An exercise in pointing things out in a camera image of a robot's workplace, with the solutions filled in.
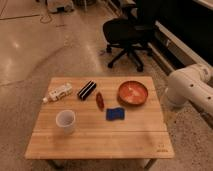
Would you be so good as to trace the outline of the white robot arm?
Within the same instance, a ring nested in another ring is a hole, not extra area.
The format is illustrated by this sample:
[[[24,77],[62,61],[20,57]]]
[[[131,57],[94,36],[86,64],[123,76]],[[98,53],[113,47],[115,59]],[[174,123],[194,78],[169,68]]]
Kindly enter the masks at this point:
[[[208,85],[211,70],[197,63],[171,72],[165,90],[166,102],[171,107],[182,107],[191,101],[205,112],[213,114],[213,87]]]

